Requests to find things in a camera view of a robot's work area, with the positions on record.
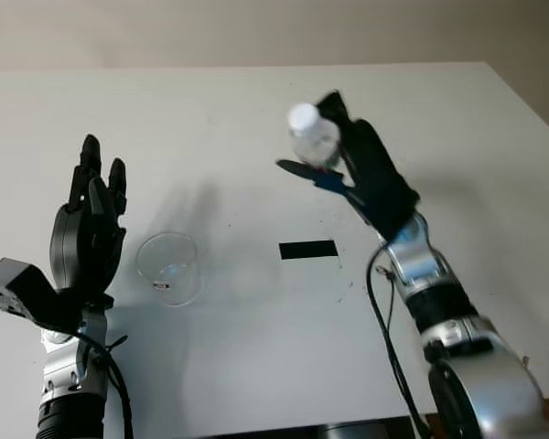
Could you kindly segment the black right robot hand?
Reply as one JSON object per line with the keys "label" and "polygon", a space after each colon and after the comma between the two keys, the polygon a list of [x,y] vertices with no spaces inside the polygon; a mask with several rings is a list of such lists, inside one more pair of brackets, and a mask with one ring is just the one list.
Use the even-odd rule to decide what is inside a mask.
{"label": "black right robot hand", "polygon": [[346,165],[352,183],[336,170],[278,159],[276,164],[286,172],[309,180],[315,187],[344,197],[365,223],[391,241],[409,220],[406,186],[380,136],[370,123],[352,119],[339,91],[327,94],[316,108],[326,122],[339,128],[339,158]]}

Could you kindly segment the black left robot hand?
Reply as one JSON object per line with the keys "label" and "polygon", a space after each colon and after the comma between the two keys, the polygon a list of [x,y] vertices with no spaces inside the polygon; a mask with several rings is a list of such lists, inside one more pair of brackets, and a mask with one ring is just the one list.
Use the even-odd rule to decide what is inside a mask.
{"label": "black left robot hand", "polygon": [[105,298],[126,234],[119,225],[127,204],[124,161],[113,160],[107,180],[101,171],[100,142],[87,134],[80,162],[73,169],[68,202],[57,212],[49,247],[58,292],[79,305]]}

